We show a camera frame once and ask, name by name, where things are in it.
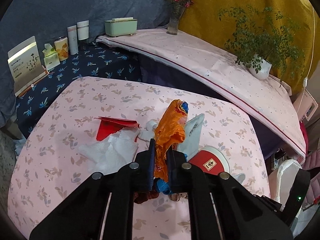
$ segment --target tissue pack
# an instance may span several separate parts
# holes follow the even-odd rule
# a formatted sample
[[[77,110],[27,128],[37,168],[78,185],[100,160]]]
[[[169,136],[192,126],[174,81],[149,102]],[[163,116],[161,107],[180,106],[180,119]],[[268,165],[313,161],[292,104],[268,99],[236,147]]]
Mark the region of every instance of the tissue pack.
[[[45,49],[42,51],[44,54],[44,65],[49,71],[58,66],[60,64],[60,60],[58,53],[50,44],[47,43],[44,47]]]

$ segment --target red paper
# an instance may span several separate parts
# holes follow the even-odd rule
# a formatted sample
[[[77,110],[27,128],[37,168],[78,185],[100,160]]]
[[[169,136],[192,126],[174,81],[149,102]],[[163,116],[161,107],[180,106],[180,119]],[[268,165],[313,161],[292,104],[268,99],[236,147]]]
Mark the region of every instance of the red paper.
[[[102,141],[107,138],[110,134],[120,131],[124,127],[137,128],[139,124],[135,120],[111,118],[111,117],[102,117],[99,116],[100,126],[97,133],[97,141]]]
[[[218,175],[225,171],[219,158],[211,152],[201,150],[190,161],[191,164],[198,166],[203,172]]]

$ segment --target navy blue cloth with leaf pattern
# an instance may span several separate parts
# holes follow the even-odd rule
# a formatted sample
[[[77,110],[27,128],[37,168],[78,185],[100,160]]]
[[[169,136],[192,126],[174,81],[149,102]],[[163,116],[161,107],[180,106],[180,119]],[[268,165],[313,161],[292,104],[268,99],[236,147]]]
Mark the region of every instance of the navy blue cloth with leaf pattern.
[[[92,43],[86,51],[69,55],[23,97],[17,98],[17,122],[23,135],[29,137],[47,108],[72,81],[86,76],[142,80],[137,54]]]

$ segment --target yellow curtain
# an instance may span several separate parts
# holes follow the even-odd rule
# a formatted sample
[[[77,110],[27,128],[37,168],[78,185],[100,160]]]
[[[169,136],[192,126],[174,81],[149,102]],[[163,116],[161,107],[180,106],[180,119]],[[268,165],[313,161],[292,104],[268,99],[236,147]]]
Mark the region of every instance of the yellow curtain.
[[[232,37],[235,22],[233,19],[220,22],[218,19],[220,8],[245,7],[247,4],[251,4],[253,7],[262,10],[271,6],[299,23],[301,28],[296,32],[294,41],[296,45],[303,49],[305,54],[305,64],[301,74],[297,75],[294,80],[290,78],[291,70],[289,68],[283,76],[279,77],[278,73],[275,72],[273,74],[288,83],[293,94],[301,91],[302,81],[310,68],[314,32],[313,8],[308,0],[194,0],[194,2],[195,4],[185,11],[179,29],[222,49],[224,49],[226,40]],[[320,26],[320,19],[316,12],[315,25],[314,54],[309,78],[320,59],[320,28],[317,28],[317,25]]]

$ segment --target white plastic bag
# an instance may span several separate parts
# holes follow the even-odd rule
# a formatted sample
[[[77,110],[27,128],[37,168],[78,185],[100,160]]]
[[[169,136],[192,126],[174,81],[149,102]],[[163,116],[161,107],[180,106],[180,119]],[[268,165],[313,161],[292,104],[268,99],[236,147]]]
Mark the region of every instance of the white plastic bag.
[[[199,142],[203,121],[204,114],[200,114],[189,120],[184,127],[186,138],[182,143],[178,144],[177,151],[186,154],[188,161],[199,151]]]
[[[13,140],[16,156],[20,155],[20,152],[22,151],[22,148],[26,141],[27,139],[23,135],[21,140]]]
[[[287,160],[268,176],[270,195],[273,200],[285,205],[299,169],[301,165],[296,160]]]

